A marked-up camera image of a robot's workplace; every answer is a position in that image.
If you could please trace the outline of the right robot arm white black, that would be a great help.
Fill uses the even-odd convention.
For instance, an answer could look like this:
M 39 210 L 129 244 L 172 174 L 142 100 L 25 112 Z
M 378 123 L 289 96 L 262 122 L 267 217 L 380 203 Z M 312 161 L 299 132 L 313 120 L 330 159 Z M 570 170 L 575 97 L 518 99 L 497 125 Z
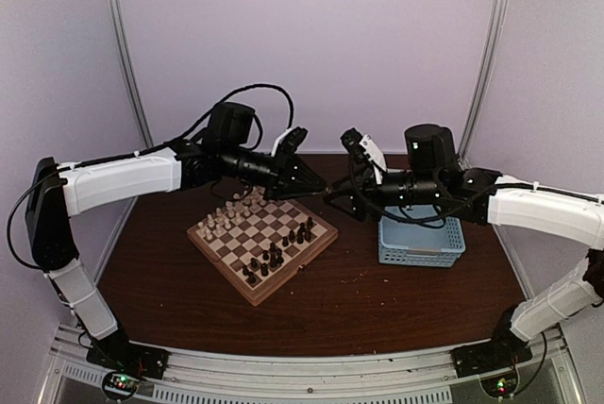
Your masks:
M 347 175 L 335 182 L 327 203 L 347 196 L 350 215 L 386 218 L 406 227 L 430 229 L 447 218 L 505 233 L 524 231 L 575 243 L 586 252 L 568 272 L 540 293 L 503 313 L 484 360 L 505 366 L 536 336 L 587 307 L 603 303 L 603 197 L 526 181 L 500 171 L 464 167 L 446 126 L 407 128 L 408 168 L 392 169 L 373 138 L 354 127 L 341 136 Z

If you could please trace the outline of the eleventh dark chess piece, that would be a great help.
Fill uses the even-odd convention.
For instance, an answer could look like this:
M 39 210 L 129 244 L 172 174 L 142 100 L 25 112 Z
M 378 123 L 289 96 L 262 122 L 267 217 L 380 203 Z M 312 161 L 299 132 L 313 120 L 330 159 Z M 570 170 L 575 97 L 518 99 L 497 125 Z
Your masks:
M 314 226 L 313 219 L 309 217 L 306 222 L 306 229 L 304 232 L 304 238 L 307 242 L 312 240 L 312 228 Z

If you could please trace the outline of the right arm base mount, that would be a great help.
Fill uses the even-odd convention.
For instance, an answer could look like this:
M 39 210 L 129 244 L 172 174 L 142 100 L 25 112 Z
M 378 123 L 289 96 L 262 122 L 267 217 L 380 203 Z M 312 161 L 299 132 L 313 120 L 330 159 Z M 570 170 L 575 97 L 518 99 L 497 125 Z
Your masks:
M 532 352 L 524 345 L 509 346 L 491 340 L 456 347 L 451 351 L 451 356 L 457 376 L 465 378 L 530 361 Z

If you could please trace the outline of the wooden chess board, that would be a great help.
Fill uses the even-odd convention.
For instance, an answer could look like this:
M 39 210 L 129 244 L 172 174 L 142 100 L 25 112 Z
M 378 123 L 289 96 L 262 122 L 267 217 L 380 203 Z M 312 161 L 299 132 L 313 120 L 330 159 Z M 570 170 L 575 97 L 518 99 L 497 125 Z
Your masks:
M 301 271 L 327 247 L 333 244 L 339 234 L 336 227 L 325 221 L 305 206 L 294 200 L 267 200 L 268 204 L 265 215 L 255 228 L 259 230 L 254 236 L 249 237 L 245 233 L 237 238 L 229 235 L 217 240 L 209 241 L 202 239 L 194 232 L 196 225 L 187 230 L 188 238 L 203 253 L 227 281 L 253 306 L 258 306 L 266 300 L 278 288 L 285 284 L 295 274 Z M 282 238 L 288 236 L 291 230 L 299 231 L 300 223 L 313 219 L 312 240 L 298 244 L 295 240 L 287 247 L 282 246 Z M 260 273 L 263 263 L 269 265 L 269 261 L 262 259 L 262 252 L 269 250 L 270 243 L 276 244 L 283 252 L 284 262 L 277 263 L 276 268 L 269 266 L 267 277 Z M 256 258 L 259 262 L 257 269 L 251 266 L 251 259 Z M 248 282 L 242 269 L 247 266 L 250 273 L 257 276 L 254 284 Z

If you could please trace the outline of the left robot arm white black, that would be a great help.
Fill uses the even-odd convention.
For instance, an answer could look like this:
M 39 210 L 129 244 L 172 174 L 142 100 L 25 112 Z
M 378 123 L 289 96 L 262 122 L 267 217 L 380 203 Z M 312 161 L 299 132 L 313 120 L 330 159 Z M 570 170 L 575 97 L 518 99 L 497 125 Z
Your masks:
M 326 181 L 297 154 L 308 131 L 287 126 L 271 152 L 255 152 L 246 143 L 258 121 L 247 105 L 218 102 L 196 122 L 199 132 L 189 128 L 161 145 L 95 160 L 38 162 L 31 186 L 16 202 L 26 206 L 31 259 L 15 260 L 47 275 L 114 369 L 129 368 L 136 351 L 81 262 L 72 218 L 147 194 L 201 188 L 223 177 L 262 187 L 268 200 L 325 192 Z

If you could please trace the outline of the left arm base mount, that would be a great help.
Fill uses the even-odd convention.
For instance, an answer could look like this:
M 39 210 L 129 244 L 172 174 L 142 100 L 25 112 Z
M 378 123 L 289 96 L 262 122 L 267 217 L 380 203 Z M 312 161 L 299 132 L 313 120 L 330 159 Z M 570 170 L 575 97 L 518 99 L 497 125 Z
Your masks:
M 86 360 L 137 379 L 162 379 L 169 353 L 163 348 L 108 337 L 91 341 Z

